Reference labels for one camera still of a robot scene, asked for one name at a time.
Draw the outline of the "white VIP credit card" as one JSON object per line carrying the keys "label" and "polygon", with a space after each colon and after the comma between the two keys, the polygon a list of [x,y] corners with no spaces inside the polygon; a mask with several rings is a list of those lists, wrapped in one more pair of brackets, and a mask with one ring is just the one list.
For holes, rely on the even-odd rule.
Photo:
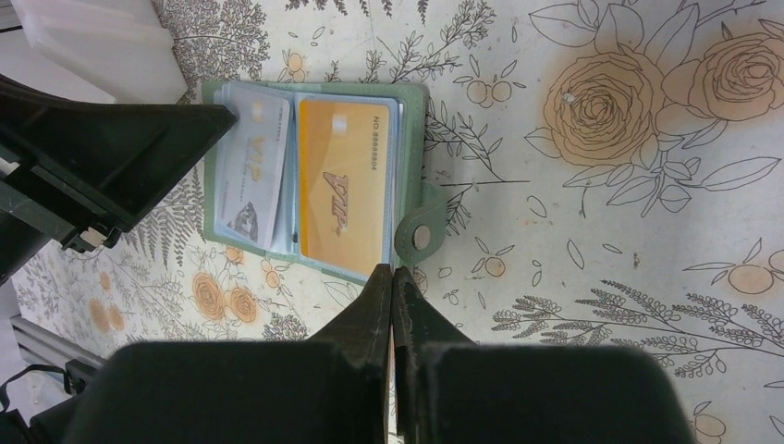
{"label": "white VIP credit card", "polygon": [[216,228],[247,245],[272,245],[291,123],[282,92],[231,81],[215,100],[237,124],[220,142],[216,167]]}

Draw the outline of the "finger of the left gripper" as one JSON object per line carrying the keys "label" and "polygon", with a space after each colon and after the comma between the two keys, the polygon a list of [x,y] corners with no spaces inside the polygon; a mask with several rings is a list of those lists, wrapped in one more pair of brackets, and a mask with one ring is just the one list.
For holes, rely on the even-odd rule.
{"label": "finger of the left gripper", "polygon": [[1,80],[1,278],[49,241],[130,232],[235,125],[222,105],[96,104]]}

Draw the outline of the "white plastic card box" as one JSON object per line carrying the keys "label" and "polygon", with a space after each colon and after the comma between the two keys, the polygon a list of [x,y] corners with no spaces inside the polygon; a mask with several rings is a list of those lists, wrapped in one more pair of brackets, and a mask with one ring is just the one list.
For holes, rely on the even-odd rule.
{"label": "white plastic card box", "polygon": [[121,104],[174,104],[188,90],[151,1],[13,1],[31,48]]}

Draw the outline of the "gold VIP credit card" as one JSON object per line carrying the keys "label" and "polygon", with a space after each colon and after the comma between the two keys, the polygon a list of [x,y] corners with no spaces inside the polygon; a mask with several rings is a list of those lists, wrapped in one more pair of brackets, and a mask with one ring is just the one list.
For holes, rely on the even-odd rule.
{"label": "gold VIP credit card", "polygon": [[390,107],[310,97],[298,112],[300,251],[366,276],[385,255]]}

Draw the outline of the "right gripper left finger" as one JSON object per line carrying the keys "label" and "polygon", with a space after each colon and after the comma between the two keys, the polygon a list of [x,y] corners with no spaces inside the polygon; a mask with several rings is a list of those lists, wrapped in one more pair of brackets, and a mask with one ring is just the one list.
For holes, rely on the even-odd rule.
{"label": "right gripper left finger", "polygon": [[392,271],[300,341],[143,341],[84,392],[67,443],[383,443]]}

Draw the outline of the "green card holder wallet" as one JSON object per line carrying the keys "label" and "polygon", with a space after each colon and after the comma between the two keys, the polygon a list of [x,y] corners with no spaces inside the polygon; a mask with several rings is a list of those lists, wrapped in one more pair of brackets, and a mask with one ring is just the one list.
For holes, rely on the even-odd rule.
{"label": "green card holder wallet", "polygon": [[[203,100],[221,105],[215,97],[230,81],[207,82],[202,87]],[[249,253],[289,260],[317,269],[327,275],[357,283],[368,277],[352,274],[304,256],[300,251],[300,172],[299,112],[304,98],[381,103],[390,107],[393,130],[390,134],[386,185],[385,255],[379,264],[415,265],[433,255],[443,244],[441,229],[446,214],[446,200],[434,185],[422,180],[425,114],[428,92],[416,84],[381,83],[274,83],[250,82],[284,93],[291,101],[292,120],[288,130],[288,148],[283,169],[272,245],[259,249],[220,232],[215,224],[216,167],[219,141],[205,158],[204,228],[208,240],[238,247]]]}

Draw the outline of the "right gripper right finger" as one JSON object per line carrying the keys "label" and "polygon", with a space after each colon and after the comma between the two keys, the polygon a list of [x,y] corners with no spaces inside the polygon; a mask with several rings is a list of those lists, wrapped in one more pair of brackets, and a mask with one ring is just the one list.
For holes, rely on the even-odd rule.
{"label": "right gripper right finger", "polygon": [[479,345],[392,278],[398,432],[408,443],[691,443],[647,354],[613,346]]}

